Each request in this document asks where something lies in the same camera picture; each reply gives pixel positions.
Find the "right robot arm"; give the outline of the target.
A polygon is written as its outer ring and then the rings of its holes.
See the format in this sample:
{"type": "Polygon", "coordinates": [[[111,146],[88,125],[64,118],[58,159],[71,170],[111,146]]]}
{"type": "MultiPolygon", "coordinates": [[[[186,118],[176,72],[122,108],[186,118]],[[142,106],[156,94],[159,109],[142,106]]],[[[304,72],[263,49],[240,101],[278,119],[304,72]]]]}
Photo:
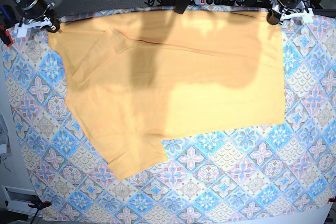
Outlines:
{"type": "Polygon", "coordinates": [[[31,28],[45,29],[56,33],[60,22],[54,11],[55,2],[46,0],[13,0],[21,20],[14,26],[18,38],[25,37],[31,28]]]}

